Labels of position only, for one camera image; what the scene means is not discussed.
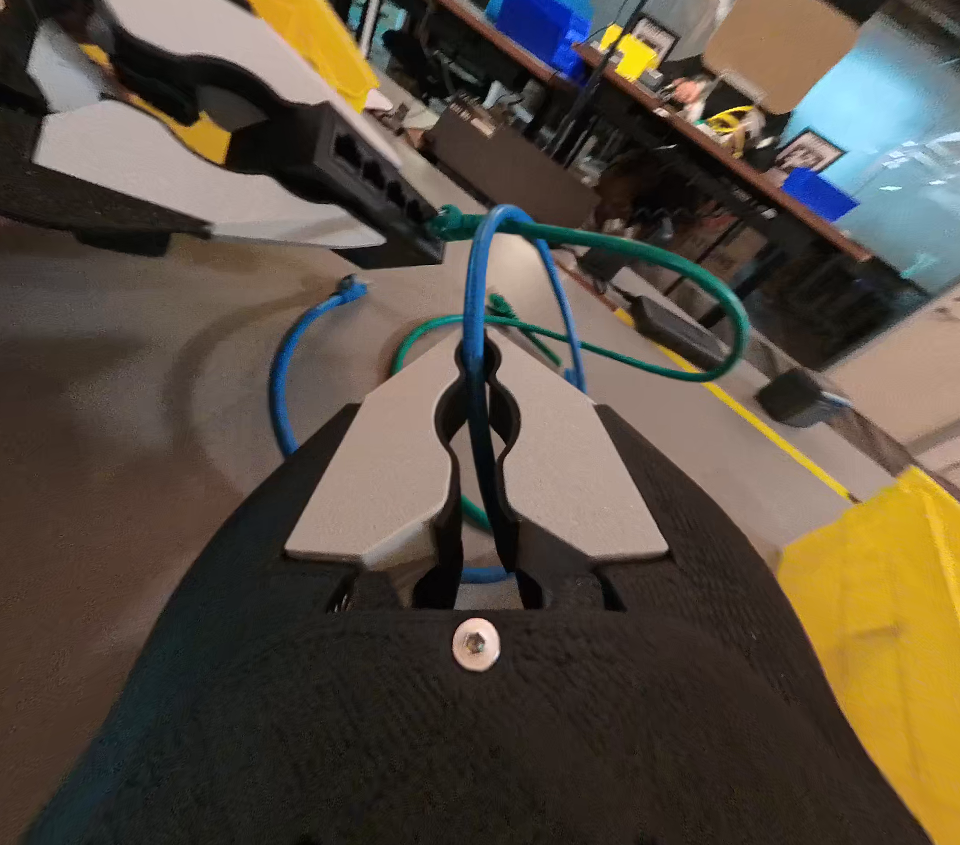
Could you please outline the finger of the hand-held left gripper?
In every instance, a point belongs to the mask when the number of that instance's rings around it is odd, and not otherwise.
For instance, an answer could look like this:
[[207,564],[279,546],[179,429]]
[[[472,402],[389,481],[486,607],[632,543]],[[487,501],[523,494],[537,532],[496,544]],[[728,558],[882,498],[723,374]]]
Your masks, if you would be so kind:
[[312,203],[266,176],[228,171],[190,151],[157,119],[115,101],[46,115],[33,161],[205,222],[216,239],[373,249],[387,243],[333,203]]
[[251,73],[281,99],[330,102],[362,140],[391,165],[401,158],[377,126],[334,88],[265,20],[229,0],[101,0],[107,13],[147,45],[179,58],[223,60]]

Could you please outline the blue plastic bins stack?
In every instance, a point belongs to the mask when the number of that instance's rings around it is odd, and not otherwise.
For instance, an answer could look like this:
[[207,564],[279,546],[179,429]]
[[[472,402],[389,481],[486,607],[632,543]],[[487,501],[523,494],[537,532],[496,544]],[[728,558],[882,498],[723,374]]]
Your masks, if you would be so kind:
[[553,71],[571,80],[582,77],[584,62],[575,47],[592,33],[592,0],[489,0],[485,15]]

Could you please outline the brown wooden desk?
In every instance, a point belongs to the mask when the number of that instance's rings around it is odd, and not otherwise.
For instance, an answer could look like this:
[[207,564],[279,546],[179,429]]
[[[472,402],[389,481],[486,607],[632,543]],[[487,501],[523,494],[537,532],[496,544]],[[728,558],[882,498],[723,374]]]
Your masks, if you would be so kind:
[[639,83],[605,69],[589,107],[792,260],[815,249],[855,264],[874,254],[735,158]]
[[517,69],[526,80],[534,79],[547,89],[571,94],[577,83],[549,66],[528,49],[505,35],[471,0],[392,0],[409,12],[413,18],[407,25],[430,42],[440,43],[446,36],[450,40],[465,42],[471,47],[479,46],[484,54],[496,54],[496,67],[509,66]]

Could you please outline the white door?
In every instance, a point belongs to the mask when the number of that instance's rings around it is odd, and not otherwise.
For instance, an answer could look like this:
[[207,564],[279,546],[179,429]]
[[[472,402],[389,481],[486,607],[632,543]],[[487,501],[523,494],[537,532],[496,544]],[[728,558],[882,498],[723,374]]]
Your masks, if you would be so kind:
[[824,376],[874,425],[927,451],[958,437],[959,285],[828,367]]

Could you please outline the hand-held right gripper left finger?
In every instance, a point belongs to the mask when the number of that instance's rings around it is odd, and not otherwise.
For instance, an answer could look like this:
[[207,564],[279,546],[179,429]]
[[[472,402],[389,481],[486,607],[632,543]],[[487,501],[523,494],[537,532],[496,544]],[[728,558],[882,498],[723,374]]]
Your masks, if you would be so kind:
[[285,543],[288,557],[401,571],[412,604],[451,606],[461,584],[461,474],[451,440],[466,423],[454,335],[366,395]]

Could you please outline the framed tag sign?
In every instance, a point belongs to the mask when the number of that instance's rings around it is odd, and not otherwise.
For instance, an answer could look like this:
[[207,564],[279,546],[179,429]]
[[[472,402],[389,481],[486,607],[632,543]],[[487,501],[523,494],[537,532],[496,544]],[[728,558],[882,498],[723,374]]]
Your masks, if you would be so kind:
[[643,14],[632,26],[630,35],[654,52],[656,68],[668,59],[681,39],[680,34],[647,14]]
[[794,170],[803,168],[820,174],[846,154],[844,148],[824,137],[819,131],[807,127],[776,150],[769,172],[786,177]]

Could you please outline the small wooden screen board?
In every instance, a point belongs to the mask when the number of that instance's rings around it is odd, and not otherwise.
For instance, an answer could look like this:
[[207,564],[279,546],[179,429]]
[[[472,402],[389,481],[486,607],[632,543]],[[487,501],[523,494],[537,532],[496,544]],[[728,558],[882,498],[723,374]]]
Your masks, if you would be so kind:
[[782,116],[852,50],[860,30],[826,0],[735,0],[702,63],[764,112]]

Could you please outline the small yellow bin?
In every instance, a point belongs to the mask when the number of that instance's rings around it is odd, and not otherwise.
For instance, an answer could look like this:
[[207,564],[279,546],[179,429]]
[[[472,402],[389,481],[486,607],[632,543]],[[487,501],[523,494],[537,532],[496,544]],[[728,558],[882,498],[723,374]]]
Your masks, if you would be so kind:
[[603,52],[613,47],[608,66],[621,78],[637,82],[645,72],[657,71],[663,61],[658,35],[658,26],[649,18],[642,18],[630,33],[611,24],[597,47]]

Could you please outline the black power adapter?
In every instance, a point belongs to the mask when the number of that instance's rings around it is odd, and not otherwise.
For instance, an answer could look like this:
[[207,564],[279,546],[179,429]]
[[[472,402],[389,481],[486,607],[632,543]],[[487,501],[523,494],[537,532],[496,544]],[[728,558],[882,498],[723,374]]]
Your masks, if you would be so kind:
[[633,298],[629,313],[636,332],[701,371],[714,370],[727,358],[726,347],[712,332],[655,299],[648,296]]

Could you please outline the small blue bin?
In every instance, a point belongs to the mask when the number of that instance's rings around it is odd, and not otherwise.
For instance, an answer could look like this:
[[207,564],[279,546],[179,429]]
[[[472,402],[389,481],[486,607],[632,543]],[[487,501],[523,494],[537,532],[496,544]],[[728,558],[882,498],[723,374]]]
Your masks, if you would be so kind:
[[806,167],[790,171],[781,184],[781,190],[831,224],[837,223],[860,205],[857,198]]

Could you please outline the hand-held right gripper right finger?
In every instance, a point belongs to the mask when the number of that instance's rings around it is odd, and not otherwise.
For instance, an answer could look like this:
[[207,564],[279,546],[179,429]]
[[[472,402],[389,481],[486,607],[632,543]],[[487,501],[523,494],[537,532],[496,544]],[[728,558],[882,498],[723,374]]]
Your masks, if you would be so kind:
[[487,350],[503,440],[496,496],[518,573],[558,595],[601,567],[664,559],[668,542],[594,401],[499,333]]

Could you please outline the yellow tape strip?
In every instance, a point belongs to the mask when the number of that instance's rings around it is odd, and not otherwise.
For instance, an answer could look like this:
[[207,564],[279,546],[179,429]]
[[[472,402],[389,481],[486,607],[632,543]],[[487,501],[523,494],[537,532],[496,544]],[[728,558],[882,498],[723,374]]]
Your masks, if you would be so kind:
[[[617,308],[613,311],[614,316],[620,320],[624,325],[633,328],[635,325],[635,320],[631,314],[621,308]],[[692,376],[697,370],[694,366],[676,351],[673,351],[663,345],[658,345],[654,343],[654,346],[660,351],[667,359],[669,359],[673,364],[678,366],[678,368]],[[732,395],[719,386],[715,382],[686,382],[686,384],[698,384],[700,387],[705,389],[714,398],[723,404],[727,409],[733,412],[741,420],[746,422],[748,425],[753,427],[758,431],[769,443],[781,450],[785,455],[791,458],[798,466],[805,469],[810,475],[815,479],[818,479],[826,488],[834,492],[839,498],[845,500],[848,503],[857,504],[859,499],[843,484],[841,484],[836,478],[831,474],[825,471],[822,467],[817,465],[810,457],[803,452],[801,452],[798,447],[790,443],[783,435],[778,431],[775,431],[774,428],[766,423],[763,419],[758,417],[753,411],[751,411],[746,405],[742,404],[736,400]]]

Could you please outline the black ethernet switch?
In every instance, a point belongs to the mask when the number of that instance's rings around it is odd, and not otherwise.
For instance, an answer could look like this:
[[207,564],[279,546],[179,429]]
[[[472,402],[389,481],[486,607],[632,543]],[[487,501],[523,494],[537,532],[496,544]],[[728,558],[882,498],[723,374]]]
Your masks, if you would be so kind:
[[224,167],[274,180],[321,218],[345,213],[345,231],[318,231],[320,247],[365,270],[441,265],[446,244],[429,228],[437,210],[330,103],[294,106],[234,131]]

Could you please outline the grey equipment case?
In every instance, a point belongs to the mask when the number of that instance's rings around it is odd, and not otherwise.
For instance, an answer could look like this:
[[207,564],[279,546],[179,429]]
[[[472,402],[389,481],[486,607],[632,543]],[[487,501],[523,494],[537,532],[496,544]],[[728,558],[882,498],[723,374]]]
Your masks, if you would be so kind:
[[516,206],[534,222],[585,226],[600,199],[503,116],[457,96],[425,132],[421,151],[490,207]]

